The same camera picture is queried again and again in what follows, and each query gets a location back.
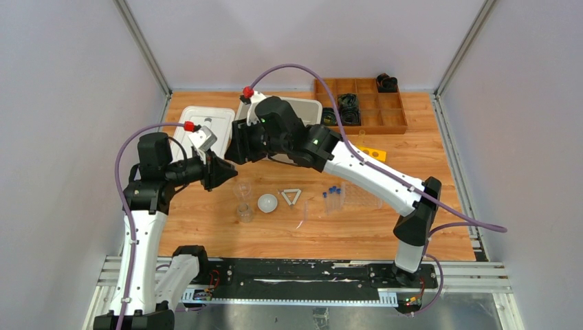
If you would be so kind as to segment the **clear glass test tube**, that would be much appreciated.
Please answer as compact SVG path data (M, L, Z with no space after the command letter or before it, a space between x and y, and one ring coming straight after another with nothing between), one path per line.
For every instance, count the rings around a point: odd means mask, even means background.
M366 147L365 141L364 141L365 137L366 137L366 131L363 130L363 129L359 130L358 136L357 136L357 144L356 144L356 146L359 149L362 149L362 148L365 148Z

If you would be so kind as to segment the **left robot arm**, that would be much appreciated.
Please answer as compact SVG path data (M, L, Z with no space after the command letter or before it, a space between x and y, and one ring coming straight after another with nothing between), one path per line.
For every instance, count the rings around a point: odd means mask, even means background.
M94 329L173 329L176 309L190 282L210 277L208 255L202 245L179 246L169 267L157 280L157 258L171 200L191 183L205 190L237 175L233 165L213 150L217 137L206 127L189 133L192 154L173 159L172 138L163 132L139 138L139 162L120 191L124 218L124 252L115 294L106 314L97 316Z

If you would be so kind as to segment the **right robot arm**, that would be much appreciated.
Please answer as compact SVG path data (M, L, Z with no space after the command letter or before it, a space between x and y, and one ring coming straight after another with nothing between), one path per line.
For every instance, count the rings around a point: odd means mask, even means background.
M419 280L441 194L441 182L405 175L368 156L322 124L306 125L292 105L270 96L252 104L246 119L232 123L225 157L236 164L286 155L295 166L345 179L379 197L399 214L393 234L399 244L394 281L410 287Z

